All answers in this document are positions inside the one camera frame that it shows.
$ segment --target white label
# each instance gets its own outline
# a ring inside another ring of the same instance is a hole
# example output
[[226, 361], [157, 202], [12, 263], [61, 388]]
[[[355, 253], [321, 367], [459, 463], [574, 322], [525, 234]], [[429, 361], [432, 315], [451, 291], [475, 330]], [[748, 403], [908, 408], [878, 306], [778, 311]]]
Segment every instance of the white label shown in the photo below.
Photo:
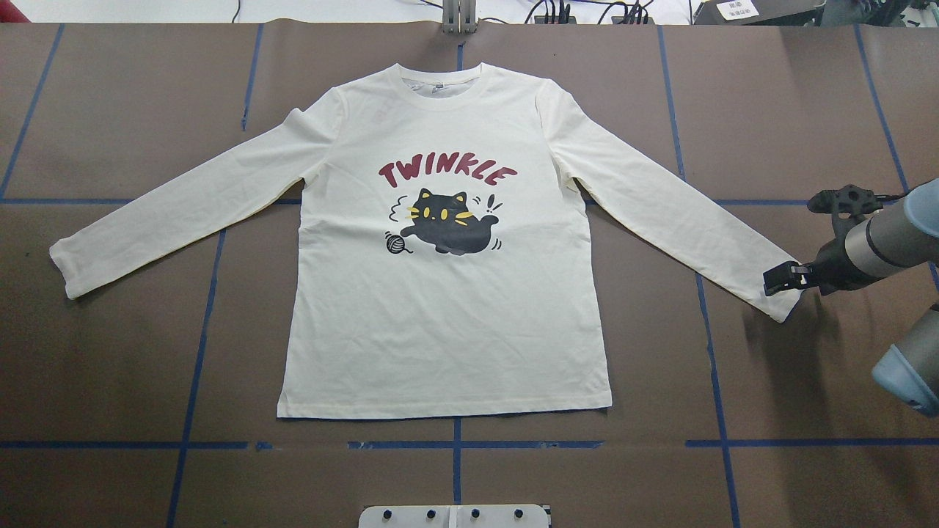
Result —
[[750, 17], [760, 16], [751, 0], [733, 0], [733, 2], [724, 2], [717, 4], [717, 10], [724, 20], [740, 20]]

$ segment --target crew neckline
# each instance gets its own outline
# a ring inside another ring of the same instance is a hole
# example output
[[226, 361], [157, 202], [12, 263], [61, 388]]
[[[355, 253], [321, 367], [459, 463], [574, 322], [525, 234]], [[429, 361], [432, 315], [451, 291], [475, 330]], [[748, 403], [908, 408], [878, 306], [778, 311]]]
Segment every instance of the crew neckline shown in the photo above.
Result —
[[[486, 63], [480, 63], [475, 68], [457, 71], [417, 71], [410, 70], [394, 64], [386, 71], [389, 82], [394, 91], [405, 101], [414, 104], [425, 110], [451, 110], [460, 106], [465, 106], [475, 101], [479, 94], [485, 88], [485, 84], [490, 77], [491, 67]], [[466, 83], [476, 79], [469, 88], [461, 93], [446, 98], [428, 98], [414, 93], [405, 84], [405, 79], [419, 81], [422, 83], [441, 83], [445, 85]]]

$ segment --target long-sleeve shirt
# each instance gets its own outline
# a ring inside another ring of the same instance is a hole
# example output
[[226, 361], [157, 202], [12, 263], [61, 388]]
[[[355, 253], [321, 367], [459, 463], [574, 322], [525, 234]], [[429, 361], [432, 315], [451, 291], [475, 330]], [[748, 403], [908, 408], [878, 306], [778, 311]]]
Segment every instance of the long-sleeve shirt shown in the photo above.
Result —
[[553, 81], [487, 64], [394, 65], [332, 88], [50, 254], [75, 299], [300, 180], [282, 417], [610, 406], [576, 181], [634, 233], [771, 318], [798, 300], [763, 294], [762, 272], [792, 260], [784, 251], [591, 121]]

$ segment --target cartoon cat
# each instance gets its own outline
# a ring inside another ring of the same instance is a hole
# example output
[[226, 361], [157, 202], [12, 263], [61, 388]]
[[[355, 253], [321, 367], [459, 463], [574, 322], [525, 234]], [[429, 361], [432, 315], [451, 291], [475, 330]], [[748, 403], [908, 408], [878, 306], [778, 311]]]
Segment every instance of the cartoon cat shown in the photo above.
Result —
[[434, 244], [439, 253], [464, 255], [479, 253], [489, 245], [492, 225], [499, 218], [488, 214], [476, 218], [467, 210], [467, 194], [431, 194], [421, 189], [413, 207], [409, 207], [414, 225], [401, 230], [402, 237], [417, 238]]

